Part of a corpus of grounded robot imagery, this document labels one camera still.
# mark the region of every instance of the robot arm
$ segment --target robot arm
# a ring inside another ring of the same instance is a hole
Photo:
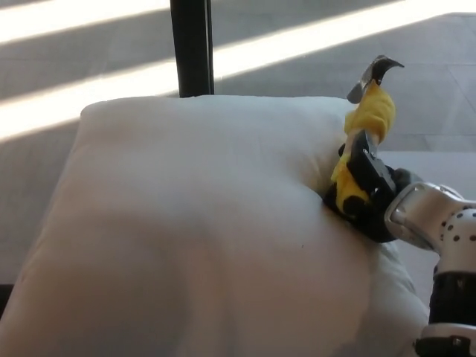
[[[476,357],[476,201],[377,158],[396,114],[380,87],[392,67],[403,65],[378,56],[347,96],[358,106],[346,116],[347,140],[323,201],[374,242],[401,239],[439,254],[416,354]]]
[[[375,242],[401,239],[440,256],[428,326],[415,341],[418,356],[475,357],[476,201],[385,166],[364,130],[347,167],[370,201],[355,219],[343,218]]]
[[[449,187],[414,182],[384,215],[390,234],[435,251],[428,326],[415,343],[420,357],[476,356],[476,201]]]

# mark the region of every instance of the concrete floor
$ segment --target concrete floor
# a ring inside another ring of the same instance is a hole
[[[76,10],[58,10],[62,3]],[[140,7],[151,1],[126,3]],[[14,279],[35,237],[74,140],[72,113],[107,97],[174,95],[175,72],[141,72],[173,65],[169,11],[81,25],[82,17],[105,13],[110,4],[0,0],[1,282]],[[383,149],[476,152],[476,13],[429,17],[385,32],[376,26],[370,36],[356,36],[359,26],[374,22],[350,19],[371,7],[377,19],[379,9],[391,5],[390,0],[213,0],[216,93],[343,97],[375,56],[387,54],[406,68],[392,70],[385,80],[398,119]],[[68,19],[77,25],[68,28]],[[319,25],[329,19],[336,19],[334,33]],[[387,24],[394,17],[378,20]],[[306,36],[306,29],[314,30]],[[356,39],[346,42],[349,36]],[[268,50],[267,41],[275,43]],[[232,57],[223,56],[233,47]]]

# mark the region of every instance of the cushion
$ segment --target cushion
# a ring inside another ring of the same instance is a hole
[[[97,103],[0,323],[2,357],[413,356],[396,246],[321,202],[338,98]]]

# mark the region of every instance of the pillow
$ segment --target pillow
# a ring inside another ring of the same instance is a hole
[[[395,245],[318,195],[349,109],[225,96],[86,108],[0,356],[412,356],[428,311]]]

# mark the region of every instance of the yellow cloth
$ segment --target yellow cloth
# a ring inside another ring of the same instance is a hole
[[[357,109],[347,114],[344,131],[349,134],[353,129],[366,129],[379,136],[380,144],[390,131],[395,115],[392,98],[373,80]]]
[[[375,80],[369,85],[362,101],[356,110],[351,111],[345,118],[344,131],[349,135],[355,129],[365,129],[379,137],[380,144],[387,136],[396,116],[395,104],[392,98]],[[369,201],[369,196],[357,185],[347,169],[349,154],[343,154],[332,173],[331,180],[337,185],[336,205],[344,214],[344,202],[351,196]]]

